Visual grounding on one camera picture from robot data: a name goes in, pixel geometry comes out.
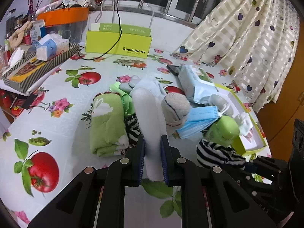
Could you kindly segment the blue white tissue pack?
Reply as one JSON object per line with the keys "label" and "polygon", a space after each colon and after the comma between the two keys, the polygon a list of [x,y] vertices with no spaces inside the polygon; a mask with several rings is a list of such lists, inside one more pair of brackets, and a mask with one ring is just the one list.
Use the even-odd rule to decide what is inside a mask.
{"label": "blue white tissue pack", "polygon": [[45,35],[36,46],[36,57],[41,61],[48,61],[69,50],[69,39],[64,39],[57,33]]}

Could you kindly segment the black white striped sock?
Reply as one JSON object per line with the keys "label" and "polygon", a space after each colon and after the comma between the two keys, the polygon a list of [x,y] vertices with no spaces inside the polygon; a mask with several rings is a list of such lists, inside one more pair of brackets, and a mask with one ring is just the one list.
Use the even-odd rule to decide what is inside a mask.
{"label": "black white striped sock", "polygon": [[245,169],[246,158],[238,155],[231,147],[201,139],[196,147],[197,161],[200,166],[211,169],[219,166],[223,169]]}

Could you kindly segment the white cloth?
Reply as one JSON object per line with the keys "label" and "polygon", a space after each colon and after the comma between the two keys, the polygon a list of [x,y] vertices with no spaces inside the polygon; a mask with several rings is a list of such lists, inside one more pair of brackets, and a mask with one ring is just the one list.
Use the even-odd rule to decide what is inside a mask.
{"label": "white cloth", "polygon": [[250,115],[246,112],[242,112],[238,114],[234,118],[234,120],[239,127],[240,135],[246,136],[253,127],[253,123],[251,122]]}

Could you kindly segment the beige sock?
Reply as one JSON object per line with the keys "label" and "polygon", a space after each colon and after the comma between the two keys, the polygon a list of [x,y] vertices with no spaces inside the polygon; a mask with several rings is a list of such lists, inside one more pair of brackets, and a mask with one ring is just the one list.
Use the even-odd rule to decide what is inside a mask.
{"label": "beige sock", "polygon": [[177,128],[185,123],[191,106],[185,95],[179,93],[168,93],[163,98],[162,111],[166,125]]}

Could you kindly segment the light green cloth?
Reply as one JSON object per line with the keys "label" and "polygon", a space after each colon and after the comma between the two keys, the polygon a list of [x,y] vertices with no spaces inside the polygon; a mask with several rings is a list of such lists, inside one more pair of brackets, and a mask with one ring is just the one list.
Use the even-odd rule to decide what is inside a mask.
{"label": "light green cloth", "polygon": [[126,93],[125,91],[119,88],[120,83],[116,82],[115,84],[110,85],[110,91],[114,93],[118,93],[121,97],[123,109],[124,109],[124,117],[128,118],[135,113],[135,108],[133,105],[132,97]]}

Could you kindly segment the green rabbit towel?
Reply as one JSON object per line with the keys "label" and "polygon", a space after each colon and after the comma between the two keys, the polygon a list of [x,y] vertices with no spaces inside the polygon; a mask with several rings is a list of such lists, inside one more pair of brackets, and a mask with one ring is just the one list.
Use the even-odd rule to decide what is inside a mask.
{"label": "green rabbit towel", "polygon": [[113,92],[96,95],[91,113],[91,153],[99,157],[112,157],[124,155],[128,148],[120,95]]}

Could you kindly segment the black smartphone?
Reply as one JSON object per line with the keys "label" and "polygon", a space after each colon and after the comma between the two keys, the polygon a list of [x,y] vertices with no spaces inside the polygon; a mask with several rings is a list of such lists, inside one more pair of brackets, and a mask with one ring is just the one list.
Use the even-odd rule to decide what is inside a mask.
{"label": "black smartphone", "polygon": [[170,64],[167,64],[166,65],[166,68],[169,70],[170,73],[172,73],[174,76],[178,76],[180,71],[181,71],[181,68],[182,66],[177,66],[177,65],[170,65]]}

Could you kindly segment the long white sock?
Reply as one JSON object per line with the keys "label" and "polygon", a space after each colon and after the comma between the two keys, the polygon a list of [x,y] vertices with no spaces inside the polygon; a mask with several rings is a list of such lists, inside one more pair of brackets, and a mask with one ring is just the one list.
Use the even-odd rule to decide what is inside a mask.
{"label": "long white sock", "polygon": [[166,124],[161,100],[144,88],[133,90],[132,98],[145,141],[146,174],[152,181],[163,181],[161,136],[166,134]]}

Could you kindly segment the striped cardboard tray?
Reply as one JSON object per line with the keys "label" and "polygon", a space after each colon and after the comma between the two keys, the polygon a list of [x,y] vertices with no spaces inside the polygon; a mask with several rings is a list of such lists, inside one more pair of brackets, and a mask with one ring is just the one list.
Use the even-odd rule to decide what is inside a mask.
{"label": "striped cardboard tray", "polygon": [[36,54],[33,53],[30,56],[23,58],[14,67],[10,68],[8,72],[3,74],[4,84],[27,95],[32,92],[30,88],[40,78],[54,68],[57,68],[78,50],[78,44],[70,43],[68,51],[62,52],[48,61],[38,60]]}

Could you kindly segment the black binder clip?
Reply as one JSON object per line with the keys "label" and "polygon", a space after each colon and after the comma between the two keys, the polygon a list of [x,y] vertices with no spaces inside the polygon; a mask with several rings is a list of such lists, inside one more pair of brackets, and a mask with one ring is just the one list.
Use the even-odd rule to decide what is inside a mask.
{"label": "black binder clip", "polygon": [[46,111],[51,106],[51,103],[44,102],[44,97],[45,94],[40,93],[40,94],[31,94],[30,96],[22,99],[19,98],[14,102],[12,108],[19,108],[26,110],[32,110],[33,108],[42,108]]}

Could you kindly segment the green plastic jar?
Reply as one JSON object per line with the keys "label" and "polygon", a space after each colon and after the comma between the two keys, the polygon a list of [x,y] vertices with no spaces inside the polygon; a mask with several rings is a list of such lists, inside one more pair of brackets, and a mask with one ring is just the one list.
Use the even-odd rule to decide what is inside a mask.
{"label": "green plastic jar", "polygon": [[239,134],[240,130],[237,122],[229,116],[222,116],[210,126],[205,138],[209,142],[228,147]]}

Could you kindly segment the heart pattern curtain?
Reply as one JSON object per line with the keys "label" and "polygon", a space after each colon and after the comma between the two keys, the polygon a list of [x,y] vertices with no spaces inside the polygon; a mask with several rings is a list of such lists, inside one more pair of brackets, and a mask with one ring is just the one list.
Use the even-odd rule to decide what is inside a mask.
{"label": "heart pattern curtain", "polygon": [[276,102],[292,66],[300,18],[289,0],[222,0],[176,49],[221,65],[255,112]]}

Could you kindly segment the green Shishangnx box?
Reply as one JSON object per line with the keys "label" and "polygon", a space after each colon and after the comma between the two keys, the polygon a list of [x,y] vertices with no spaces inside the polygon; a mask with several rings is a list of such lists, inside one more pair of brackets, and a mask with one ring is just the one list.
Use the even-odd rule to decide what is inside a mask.
{"label": "green Shishangnx box", "polygon": [[85,49],[89,53],[147,58],[151,45],[151,29],[146,27],[93,23],[87,31]]}

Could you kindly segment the orange box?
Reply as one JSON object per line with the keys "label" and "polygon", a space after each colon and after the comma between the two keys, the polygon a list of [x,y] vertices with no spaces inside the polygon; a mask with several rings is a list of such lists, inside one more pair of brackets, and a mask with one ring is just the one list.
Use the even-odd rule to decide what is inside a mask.
{"label": "orange box", "polygon": [[43,20],[46,27],[87,21],[89,8],[74,7],[58,9],[38,15],[37,20]]}

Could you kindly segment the wet wipes pack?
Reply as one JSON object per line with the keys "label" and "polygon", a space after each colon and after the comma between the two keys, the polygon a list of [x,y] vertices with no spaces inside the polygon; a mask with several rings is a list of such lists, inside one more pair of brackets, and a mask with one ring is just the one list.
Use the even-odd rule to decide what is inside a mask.
{"label": "wet wipes pack", "polygon": [[195,104],[203,104],[205,97],[218,93],[215,84],[200,67],[182,65],[178,79],[188,100]]}

